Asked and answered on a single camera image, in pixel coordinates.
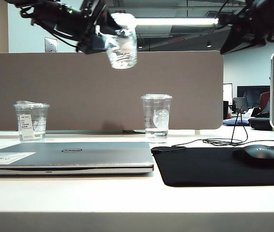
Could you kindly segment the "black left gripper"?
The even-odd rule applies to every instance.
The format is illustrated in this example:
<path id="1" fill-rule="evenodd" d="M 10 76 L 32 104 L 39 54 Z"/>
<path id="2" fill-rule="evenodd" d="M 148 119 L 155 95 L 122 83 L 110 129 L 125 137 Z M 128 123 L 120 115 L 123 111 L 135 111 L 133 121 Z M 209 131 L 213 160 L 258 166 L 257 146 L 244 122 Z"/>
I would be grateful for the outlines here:
<path id="1" fill-rule="evenodd" d="M 95 33 L 89 34 L 96 23 L 100 26 L 101 33 L 116 33 L 120 26 L 111 17 L 108 10 L 105 10 L 104 0 L 84 0 L 80 6 L 83 22 L 85 23 L 84 35 L 77 43 L 76 51 L 87 55 L 106 52 L 103 38 Z"/>

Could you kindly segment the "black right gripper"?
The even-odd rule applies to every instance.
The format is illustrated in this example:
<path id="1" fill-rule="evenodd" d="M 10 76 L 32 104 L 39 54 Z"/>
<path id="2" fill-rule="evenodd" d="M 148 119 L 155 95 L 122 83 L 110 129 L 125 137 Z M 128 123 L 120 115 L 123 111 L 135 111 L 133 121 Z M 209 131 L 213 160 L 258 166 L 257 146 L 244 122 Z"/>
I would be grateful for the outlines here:
<path id="1" fill-rule="evenodd" d="M 220 49 L 221 54 L 228 54 L 253 47 L 263 47 L 266 45 L 263 34 L 255 34 L 244 26 L 233 25 L 226 41 Z"/>

